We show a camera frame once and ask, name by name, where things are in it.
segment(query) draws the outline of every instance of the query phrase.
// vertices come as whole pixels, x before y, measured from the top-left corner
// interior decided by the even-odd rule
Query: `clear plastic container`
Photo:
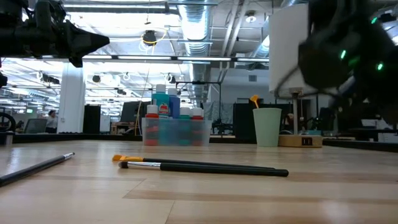
[[[196,142],[196,146],[208,146],[211,132],[211,121],[193,121],[187,119],[142,119],[142,140],[144,144],[148,137],[147,130],[166,129],[167,136],[151,135],[152,138],[157,136],[159,139],[167,139],[167,141],[158,141],[159,146],[192,146]]]

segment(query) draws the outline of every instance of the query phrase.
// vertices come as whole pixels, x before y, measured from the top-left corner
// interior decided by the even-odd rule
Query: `label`
[[[159,106],[159,112],[158,112],[159,116],[163,117],[163,118],[168,118],[169,117],[169,106],[167,105],[167,103],[162,103]]]

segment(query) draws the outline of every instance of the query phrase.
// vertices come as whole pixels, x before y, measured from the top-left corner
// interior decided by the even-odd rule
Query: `desk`
[[[47,142],[0,148],[0,174],[71,151],[69,161],[0,188],[1,224],[398,223],[398,154],[391,152]],[[290,175],[118,169],[114,154],[271,166]]]

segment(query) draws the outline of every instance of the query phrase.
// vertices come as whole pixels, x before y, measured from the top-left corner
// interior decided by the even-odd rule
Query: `clear plastic bin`
[[[142,119],[146,146],[208,146],[211,121],[186,119]]]

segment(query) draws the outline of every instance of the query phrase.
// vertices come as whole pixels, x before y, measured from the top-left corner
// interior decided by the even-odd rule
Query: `person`
[[[45,128],[46,133],[57,133],[58,117],[54,110],[50,110],[49,118],[47,118],[47,126]]]

